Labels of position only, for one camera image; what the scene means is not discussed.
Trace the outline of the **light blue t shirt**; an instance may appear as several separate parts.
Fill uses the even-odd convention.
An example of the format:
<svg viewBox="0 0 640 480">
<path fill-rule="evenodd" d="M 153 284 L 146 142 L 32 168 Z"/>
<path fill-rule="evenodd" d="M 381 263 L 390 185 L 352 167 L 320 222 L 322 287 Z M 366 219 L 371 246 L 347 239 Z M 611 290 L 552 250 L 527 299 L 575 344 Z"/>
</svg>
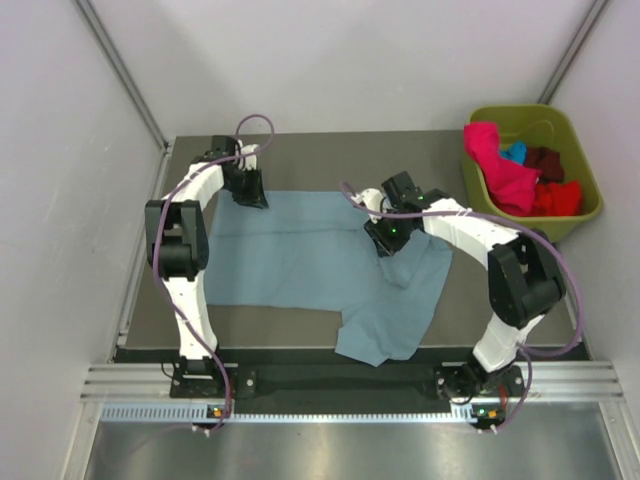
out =
<svg viewBox="0 0 640 480">
<path fill-rule="evenodd" d="M 338 312 L 336 353 L 378 367 L 407 360 L 435 314 L 452 263 L 442 240 L 414 232 L 381 258 L 368 215 L 338 192 L 270 191 L 268 208 L 217 196 L 205 298 L 216 306 Z"/>
</svg>

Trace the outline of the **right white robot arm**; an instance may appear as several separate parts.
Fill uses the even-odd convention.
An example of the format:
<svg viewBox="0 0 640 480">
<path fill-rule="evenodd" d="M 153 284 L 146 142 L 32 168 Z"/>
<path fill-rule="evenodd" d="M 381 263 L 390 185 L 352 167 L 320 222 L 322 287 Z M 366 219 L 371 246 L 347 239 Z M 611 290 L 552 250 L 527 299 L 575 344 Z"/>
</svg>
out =
<svg viewBox="0 0 640 480">
<path fill-rule="evenodd" d="M 531 238 L 518 228 L 474 216 L 438 189 L 423 191 L 406 172 L 350 196 L 369 215 L 365 232 L 382 257 L 401 251 L 421 231 L 444 240 L 478 261 L 488 274 L 492 316 L 462 365 L 440 375 L 439 392 L 469 402 L 498 389 L 518 350 L 566 293 L 545 236 Z"/>
</svg>

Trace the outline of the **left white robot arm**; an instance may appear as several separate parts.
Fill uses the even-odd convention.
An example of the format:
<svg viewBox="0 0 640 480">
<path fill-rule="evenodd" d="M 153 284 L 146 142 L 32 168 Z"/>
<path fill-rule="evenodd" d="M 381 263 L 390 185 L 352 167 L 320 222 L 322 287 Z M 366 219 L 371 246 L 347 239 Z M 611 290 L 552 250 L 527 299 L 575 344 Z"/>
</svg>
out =
<svg viewBox="0 0 640 480">
<path fill-rule="evenodd" d="M 204 210 L 221 191 L 240 206 L 268 207 L 257 165 L 259 151 L 257 144 L 214 136 L 209 150 L 192 160 L 176 187 L 145 205 L 147 261 L 173 311 L 180 338 L 173 398 L 231 398 L 205 299 L 210 248 Z"/>
</svg>

